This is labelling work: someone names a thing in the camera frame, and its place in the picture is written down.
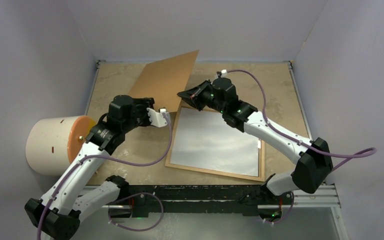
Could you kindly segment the brown backing board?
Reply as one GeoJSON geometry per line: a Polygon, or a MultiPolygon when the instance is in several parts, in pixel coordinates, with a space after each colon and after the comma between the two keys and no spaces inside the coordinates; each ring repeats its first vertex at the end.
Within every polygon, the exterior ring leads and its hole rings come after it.
{"type": "Polygon", "coordinates": [[[155,110],[176,112],[181,103],[177,93],[185,90],[198,54],[195,50],[146,64],[128,95],[153,98],[155,110]]]}

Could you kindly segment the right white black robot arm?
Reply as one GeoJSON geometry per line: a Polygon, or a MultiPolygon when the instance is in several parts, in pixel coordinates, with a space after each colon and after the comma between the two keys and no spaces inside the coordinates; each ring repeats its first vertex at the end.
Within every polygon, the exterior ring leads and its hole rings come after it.
{"type": "Polygon", "coordinates": [[[206,80],[177,95],[198,111],[208,107],[221,113],[228,126],[257,137],[295,164],[292,172],[273,174],[265,181],[260,196],[268,204],[274,203],[280,195],[295,190],[315,193],[333,169],[331,158],[318,153],[329,150],[325,140],[319,137],[312,141],[300,135],[296,135],[297,141],[288,139],[293,132],[265,120],[263,113],[255,106],[240,100],[236,87],[228,78],[206,80]]]}

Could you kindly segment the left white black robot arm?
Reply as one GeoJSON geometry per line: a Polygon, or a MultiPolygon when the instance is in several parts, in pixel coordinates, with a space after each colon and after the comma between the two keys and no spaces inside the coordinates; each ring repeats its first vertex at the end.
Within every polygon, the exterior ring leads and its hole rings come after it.
{"type": "Polygon", "coordinates": [[[169,123],[167,113],[156,111],[154,104],[152,97],[117,95],[113,98],[108,111],[91,127],[62,176],[40,198],[30,198],[25,204],[38,240],[69,240],[81,222],[100,207],[128,201],[129,183],[116,175],[83,196],[79,193],[104,161],[122,162],[112,154],[125,141],[127,133],[138,127],[165,127],[169,123]]]}

